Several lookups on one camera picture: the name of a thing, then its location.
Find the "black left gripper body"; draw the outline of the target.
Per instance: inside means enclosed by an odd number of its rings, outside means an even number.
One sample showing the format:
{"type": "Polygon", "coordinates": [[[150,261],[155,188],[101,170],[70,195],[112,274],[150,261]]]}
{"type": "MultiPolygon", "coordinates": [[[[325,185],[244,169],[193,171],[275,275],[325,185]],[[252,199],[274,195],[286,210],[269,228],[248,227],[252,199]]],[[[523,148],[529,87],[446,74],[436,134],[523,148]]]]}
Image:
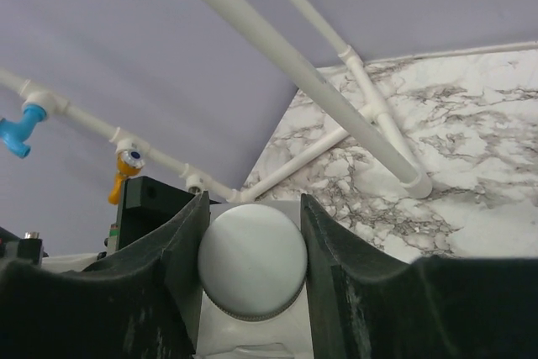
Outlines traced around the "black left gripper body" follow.
{"type": "Polygon", "coordinates": [[[18,239],[3,230],[1,264],[103,267],[115,256],[133,261],[155,250],[166,264],[176,260],[181,267],[195,267],[214,203],[206,192],[189,193],[149,177],[128,180],[120,187],[117,219],[110,227],[107,251],[46,258],[39,237],[18,239]]]}

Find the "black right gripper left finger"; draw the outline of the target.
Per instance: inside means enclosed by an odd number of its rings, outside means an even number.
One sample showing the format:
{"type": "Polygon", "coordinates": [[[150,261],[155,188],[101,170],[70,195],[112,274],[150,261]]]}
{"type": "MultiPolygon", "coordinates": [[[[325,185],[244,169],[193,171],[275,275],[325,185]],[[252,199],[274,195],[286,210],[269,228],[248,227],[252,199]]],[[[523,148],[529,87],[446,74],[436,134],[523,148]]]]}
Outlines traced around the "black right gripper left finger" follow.
{"type": "Polygon", "coordinates": [[[206,193],[168,222],[80,272],[1,261],[4,358],[190,358],[202,286],[206,193]]]}

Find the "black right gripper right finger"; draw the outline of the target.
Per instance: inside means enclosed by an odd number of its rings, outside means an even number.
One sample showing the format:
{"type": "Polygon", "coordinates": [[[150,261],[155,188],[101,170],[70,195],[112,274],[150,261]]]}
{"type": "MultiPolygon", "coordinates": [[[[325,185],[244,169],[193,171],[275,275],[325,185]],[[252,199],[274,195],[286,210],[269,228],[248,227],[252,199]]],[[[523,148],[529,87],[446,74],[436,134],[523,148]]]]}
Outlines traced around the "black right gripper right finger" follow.
{"type": "Polygon", "coordinates": [[[402,262],[301,197],[317,358],[534,358],[537,262],[402,262]]]}

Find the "clear bottle yellow label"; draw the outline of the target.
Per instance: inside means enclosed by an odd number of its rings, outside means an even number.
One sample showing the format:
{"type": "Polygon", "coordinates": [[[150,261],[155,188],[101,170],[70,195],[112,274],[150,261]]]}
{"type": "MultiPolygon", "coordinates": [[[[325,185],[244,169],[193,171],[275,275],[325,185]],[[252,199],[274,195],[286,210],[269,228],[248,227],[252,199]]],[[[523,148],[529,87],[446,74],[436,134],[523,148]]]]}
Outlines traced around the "clear bottle yellow label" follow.
{"type": "MultiPolygon", "coordinates": [[[[288,214],[301,231],[300,205],[297,201],[217,204],[210,209],[210,224],[225,210],[246,204],[261,204],[279,209],[288,214]]],[[[245,321],[228,315],[208,298],[203,289],[196,356],[198,358],[313,357],[305,282],[301,293],[291,306],[279,315],[261,321],[245,321]]]]}

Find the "white bottle cap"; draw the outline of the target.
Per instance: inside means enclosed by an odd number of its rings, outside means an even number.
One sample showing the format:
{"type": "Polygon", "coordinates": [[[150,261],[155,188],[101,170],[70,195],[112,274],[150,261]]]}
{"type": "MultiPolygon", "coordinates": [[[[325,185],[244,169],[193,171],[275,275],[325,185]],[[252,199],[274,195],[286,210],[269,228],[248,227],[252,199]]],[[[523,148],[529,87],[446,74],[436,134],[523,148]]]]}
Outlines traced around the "white bottle cap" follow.
{"type": "Polygon", "coordinates": [[[261,204],[218,214],[198,249],[198,274],[208,298],[237,319],[261,321],[285,311],[303,289],[307,248],[298,225],[261,204]]]}

